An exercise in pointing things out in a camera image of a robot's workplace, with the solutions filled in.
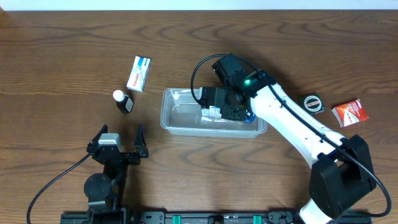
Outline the blue Kool Fever box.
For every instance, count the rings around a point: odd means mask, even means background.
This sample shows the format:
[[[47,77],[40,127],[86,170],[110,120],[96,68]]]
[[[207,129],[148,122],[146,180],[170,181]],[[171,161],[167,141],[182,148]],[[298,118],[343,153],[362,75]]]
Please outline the blue Kool Fever box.
[[[233,111],[225,108],[224,111],[216,106],[210,106],[209,108],[202,108],[201,115],[209,118],[220,118],[231,121],[243,121],[245,123],[252,123],[256,119],[256,115],[251,111],[237,110]]]

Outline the green round-logo small box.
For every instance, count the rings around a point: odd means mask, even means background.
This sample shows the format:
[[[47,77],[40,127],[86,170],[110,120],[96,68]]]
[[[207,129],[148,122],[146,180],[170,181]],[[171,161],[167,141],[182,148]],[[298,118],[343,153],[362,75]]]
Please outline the green round-logo small box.
[[[310,115],[322,113],[325,105],[317,93],[304,95],[299,99],[300,106]]]

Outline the dark bottle white cap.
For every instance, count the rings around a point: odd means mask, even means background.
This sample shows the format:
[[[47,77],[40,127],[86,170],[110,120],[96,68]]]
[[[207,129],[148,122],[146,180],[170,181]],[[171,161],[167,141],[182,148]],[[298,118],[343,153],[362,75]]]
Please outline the dark bottle white cap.
[[[131,97],[125,94],[122,90],[115,90],[113,92],[113,98],[116,101],[116,106],[122,113],[128,114],[132,111],[134,102]]]

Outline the red white packet box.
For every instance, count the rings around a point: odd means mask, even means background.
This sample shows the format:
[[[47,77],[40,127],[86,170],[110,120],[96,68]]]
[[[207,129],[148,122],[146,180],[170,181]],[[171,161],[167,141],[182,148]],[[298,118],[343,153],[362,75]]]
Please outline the red white packet box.
[[[341,128],[369,119],[360,99],[335,106],[331,112]]]

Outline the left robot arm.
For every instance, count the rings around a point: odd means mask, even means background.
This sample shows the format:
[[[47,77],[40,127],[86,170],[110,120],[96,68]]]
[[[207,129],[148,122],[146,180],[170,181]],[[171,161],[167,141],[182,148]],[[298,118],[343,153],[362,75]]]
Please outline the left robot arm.
[[[149,156],[144,126],[139,125],[134,152],[122,152],[120,135],[109,133],[104,125],[87,146],[87,153],[104,166],[102,173],[91,175],[84,184],[88,198],[88,223],[139,223],[137,213],[120,206],[127,168],[137,166]]]

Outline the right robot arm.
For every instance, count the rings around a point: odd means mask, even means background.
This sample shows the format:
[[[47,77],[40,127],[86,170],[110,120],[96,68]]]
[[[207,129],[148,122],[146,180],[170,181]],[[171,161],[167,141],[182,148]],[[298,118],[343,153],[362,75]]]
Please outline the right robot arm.
[[[329,223],[376,188],[367,143],[346,138],[321,124],[291,100],[266,72],[247,71],[243,60],[224,54],[212,68],[233,106],[248,106],[303,156],[311,169],[310,201],[301,208],[304,223]]]

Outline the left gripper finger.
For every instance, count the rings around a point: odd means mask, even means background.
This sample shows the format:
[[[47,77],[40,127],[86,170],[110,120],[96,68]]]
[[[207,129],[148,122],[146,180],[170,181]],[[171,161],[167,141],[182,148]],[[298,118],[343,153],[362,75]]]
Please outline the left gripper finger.
[[[102,134],[108,132],[108,126],[104,124],[98,134],[90,141],[90,145],[97,145]]]
[[[144,139],[144,126],[142,124],[139,125],[137,130],[136,138],[134,140],[134,148],[137,152],[147,152],[147,144]]]

